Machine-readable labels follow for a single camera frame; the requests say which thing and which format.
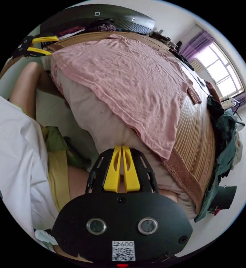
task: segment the pink t-shirt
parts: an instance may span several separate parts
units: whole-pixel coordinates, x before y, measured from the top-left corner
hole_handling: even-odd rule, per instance
[[[174,146],[186,95],[201,103],[179,64],[138,40],[112,34],[53,57],[69,79],[89,87],[163,160]]]

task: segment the window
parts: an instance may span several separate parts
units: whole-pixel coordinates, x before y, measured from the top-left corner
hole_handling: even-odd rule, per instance
[[[221,97],[244,92],[242,83],[235,68],[216,43],[209,45],[196,56],[217,86]]]

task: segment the qr code sticker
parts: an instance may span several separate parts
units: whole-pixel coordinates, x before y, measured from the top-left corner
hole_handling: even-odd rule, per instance
[[[112,260],[117,262],[135,261],[134,241],[112,241]]]

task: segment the pile of clothes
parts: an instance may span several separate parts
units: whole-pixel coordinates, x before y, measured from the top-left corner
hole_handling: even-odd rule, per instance
[[[75,36],[81,33],[90,33],[90,32],[115,32],[117,28],[114,26],[113,19],[103,19],[92,22],[87,27],[85,26],[75,26],[70,29],[67,29],[63,32],[56,34],[59,40],[66,39],[71,36]],[[43,42],[41,47],[47,47],[55,42]]]
[[[179,55],[178,52],[173,49],[170,48],[169,51],[177,58],[179,59],[181,62],[183,62],[186,66],[188,66],[192,71],[194,71],[194,68],[191,66],[191,64],[187,61],[187,59],[185,57],[183,57],[182,55]]]
[[[209,95],[207,100],[216,142],[215,163],[210,183],[204,195],[202,209],[194,219],[195,222],[206,216],[221,179],[228,176],[230,170],[241,160],[242,156],[242,143],[237,131],[236,117],[231,109],[224,110],[221,102],[216,99]]]

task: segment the yellow clip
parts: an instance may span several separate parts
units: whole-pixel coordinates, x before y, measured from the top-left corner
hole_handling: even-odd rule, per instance
[[[43,49],[35,48],[35,47],[29,47],[27,51],[42,53],[42,54],[45,54],[46,56],[51,55],[50,52],[43,50]]]
[[[129,147],[122,146],[123,151],[123,165],[124,165],[124,183],[125,191],[135,192],[140,190],[140,183],[132,160],[131,151]]]
[[[111,163],[107,171],[104,190],[118,193],[120,183],[121,146],[116,146],[112,155]]]
[[[32,44],[42,43],[42,42],[55,42],[55,41],[59,41],[58,37],[56,37],[56,36],[45,36],[45,37],[34,38],[32,40]]]

